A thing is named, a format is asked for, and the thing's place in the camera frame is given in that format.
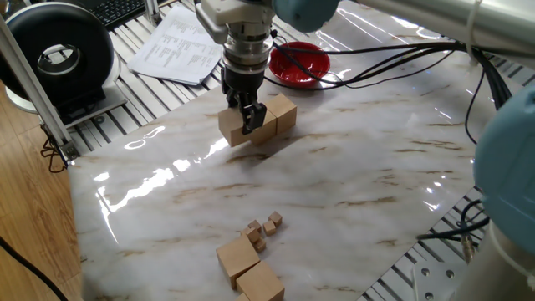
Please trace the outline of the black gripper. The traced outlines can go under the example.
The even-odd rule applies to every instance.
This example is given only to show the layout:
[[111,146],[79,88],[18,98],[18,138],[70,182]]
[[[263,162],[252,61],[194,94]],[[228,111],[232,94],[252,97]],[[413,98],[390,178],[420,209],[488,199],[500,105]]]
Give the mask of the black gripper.
[[242,114],[244,135],[251,134],[263,125],[267,108],[257,102],[257,92],[262,85],[264,72],[242,74],[228,67],[222,69],[222,93],[229,108],[236,108]]

